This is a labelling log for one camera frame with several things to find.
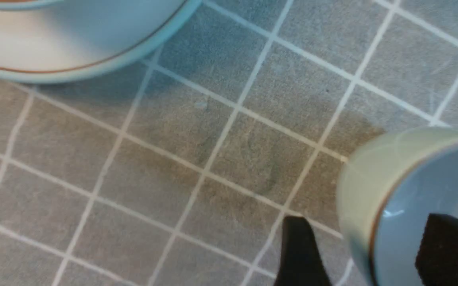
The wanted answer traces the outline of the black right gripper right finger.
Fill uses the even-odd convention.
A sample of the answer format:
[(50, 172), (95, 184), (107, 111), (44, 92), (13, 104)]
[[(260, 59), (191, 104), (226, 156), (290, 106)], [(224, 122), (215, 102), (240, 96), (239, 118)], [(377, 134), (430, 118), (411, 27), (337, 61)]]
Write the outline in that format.
[(458, 218), (429, 214), (415, 268), (424, 286), (458, 286)]

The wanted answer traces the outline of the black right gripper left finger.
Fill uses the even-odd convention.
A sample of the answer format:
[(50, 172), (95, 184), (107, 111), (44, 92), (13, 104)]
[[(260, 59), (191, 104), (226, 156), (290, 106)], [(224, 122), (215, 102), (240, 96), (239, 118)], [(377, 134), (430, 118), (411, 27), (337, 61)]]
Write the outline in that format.
[(304, 217), (285, 216), (275, 286), (330, 286), (316, 237)]

